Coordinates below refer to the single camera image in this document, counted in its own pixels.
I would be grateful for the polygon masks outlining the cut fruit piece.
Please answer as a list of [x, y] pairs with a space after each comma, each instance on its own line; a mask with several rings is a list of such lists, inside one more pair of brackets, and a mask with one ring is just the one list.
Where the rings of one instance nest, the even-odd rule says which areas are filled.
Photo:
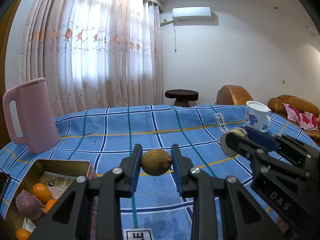
[[221, 136], [220, 146], [227, 157], [232, 158], [237, 155], [240, 137], [247, 137], [247, 131], [241, 127], [233, 128]]

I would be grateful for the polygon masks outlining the orange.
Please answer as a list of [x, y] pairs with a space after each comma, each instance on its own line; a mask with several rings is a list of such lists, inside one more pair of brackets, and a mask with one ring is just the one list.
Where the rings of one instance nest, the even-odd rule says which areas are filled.
[[53, 198], [48, 187], [41, 183], [37, 183], [33, 186], [33, 195], [42, 203], [47, 203], [48, 200]]
[[17, 237], [18, 240], [28, 240], [29, 237], [31, 236], [31, 232], [21, 228], [15, 232], [15, 236]]
[[54, 206], [54, 204], [57, 202], [57, 199], [50, 199], [48, 200], [48, 202], [46, 203], [46, 206], [45, 206], [45, 213], [48, 213], [49, 210]]

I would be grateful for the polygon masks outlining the large purple round fruit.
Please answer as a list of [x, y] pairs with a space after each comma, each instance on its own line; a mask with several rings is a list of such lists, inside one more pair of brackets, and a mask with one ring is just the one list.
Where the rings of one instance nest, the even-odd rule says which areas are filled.
[[39, 201], [27, 191], [22, 190], [16, 197], [16, 207], [21, 215], [30, 220], [37, 220], [42, 215]]

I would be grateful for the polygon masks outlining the brown kiwi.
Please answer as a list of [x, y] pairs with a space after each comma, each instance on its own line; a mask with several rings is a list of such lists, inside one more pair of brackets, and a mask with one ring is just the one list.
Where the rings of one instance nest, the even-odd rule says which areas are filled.
[[146, 174], [157, 177], [169, 170], [172, 158], [165, 150], [152, 149], [143, 154], [140, 163]]

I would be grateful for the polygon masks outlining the white blue floral cup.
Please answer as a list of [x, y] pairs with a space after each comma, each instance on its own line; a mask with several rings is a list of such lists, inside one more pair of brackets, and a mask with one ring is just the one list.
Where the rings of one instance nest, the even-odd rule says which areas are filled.
[[270, 112], [271, 110], [263, 103], [247, 101], [245, 125], [261, 132], [267, 132], [271, 126]]

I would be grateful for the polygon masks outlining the brown leather sofa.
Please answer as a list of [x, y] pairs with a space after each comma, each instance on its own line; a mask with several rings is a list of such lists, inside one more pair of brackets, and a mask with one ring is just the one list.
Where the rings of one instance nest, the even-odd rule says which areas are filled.
[[319, 145], [319, 108], [316, 105], [296, 96], [280, 95], [271, 98], [267, 106], [302, 129]]

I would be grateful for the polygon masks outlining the pink floral cushion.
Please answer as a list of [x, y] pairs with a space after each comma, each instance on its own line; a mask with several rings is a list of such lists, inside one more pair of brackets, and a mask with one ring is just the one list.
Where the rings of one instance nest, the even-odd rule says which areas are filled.
[[287, 118], [294, 121], [298, 126], [305, 131], [318, 131], [316, 116], [309, 112], [300, 112], [295, 107], [284, 104], [287, 112]]

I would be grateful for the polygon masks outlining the gold pink tin box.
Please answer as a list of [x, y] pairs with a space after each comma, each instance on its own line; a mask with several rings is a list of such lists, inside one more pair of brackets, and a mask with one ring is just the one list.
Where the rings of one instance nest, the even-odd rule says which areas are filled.
[[34, 161], [1, 220], [1, 239], [95, 239], [97, 202], [73, 217], [77, 193], [68, 188], [77, 179], [96, 176], [86, 160]]

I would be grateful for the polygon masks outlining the orange in box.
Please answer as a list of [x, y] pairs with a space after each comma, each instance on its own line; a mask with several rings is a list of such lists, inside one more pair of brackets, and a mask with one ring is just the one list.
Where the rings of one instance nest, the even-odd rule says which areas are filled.
[[18, 240], [28, 240], [29, 237], [31, 236], [31, 232], [21, 228], [15, 232], [15, 236], [17, 237]]

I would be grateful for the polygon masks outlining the dark round stool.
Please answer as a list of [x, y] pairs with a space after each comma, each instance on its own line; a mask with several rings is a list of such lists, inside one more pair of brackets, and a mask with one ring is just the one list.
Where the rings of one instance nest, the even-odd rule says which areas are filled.
[[197, 91], [187, 89], [167, 90], [164, 96], [168, 99], [175, 99], [174, 106], [178, 107], [190, 107], [190, 101], [197, 101], [199, 99]]

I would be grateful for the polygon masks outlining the black smartphone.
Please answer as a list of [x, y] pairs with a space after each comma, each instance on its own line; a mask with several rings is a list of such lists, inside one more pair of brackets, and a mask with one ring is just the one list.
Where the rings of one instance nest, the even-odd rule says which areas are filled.
[[5, 192], [10, 184], [11, 176], [5, 172], [0, 173], [0, 200], [4, 198]]

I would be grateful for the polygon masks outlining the pink kettle jug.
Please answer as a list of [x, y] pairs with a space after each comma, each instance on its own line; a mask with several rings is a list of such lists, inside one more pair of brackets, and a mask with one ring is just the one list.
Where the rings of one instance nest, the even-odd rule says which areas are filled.
[[[15, 133], [10, 103], [16, 103], [22, 136]], [[46, 79], [33, 79], [17, 85], [3, 95], [3, 112], [10, 139], [17, 145], [26, 145], [33, 154], [46, 152], [60, 137], [50, 106]]]

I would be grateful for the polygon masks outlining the white air conditioner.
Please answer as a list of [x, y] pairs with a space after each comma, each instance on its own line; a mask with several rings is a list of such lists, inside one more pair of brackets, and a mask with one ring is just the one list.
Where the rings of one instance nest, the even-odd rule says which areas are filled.
[[210, 7], [183, 7], [172, 9], [173, 21], [211, 21]]

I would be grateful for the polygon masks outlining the sheer floral curtain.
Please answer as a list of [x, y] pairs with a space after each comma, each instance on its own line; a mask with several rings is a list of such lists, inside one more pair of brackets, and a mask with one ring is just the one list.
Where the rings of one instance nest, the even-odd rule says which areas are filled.
[[44, 77], [52, 113], [163, 103], [160, 0], [34, 0], [20, 81]]

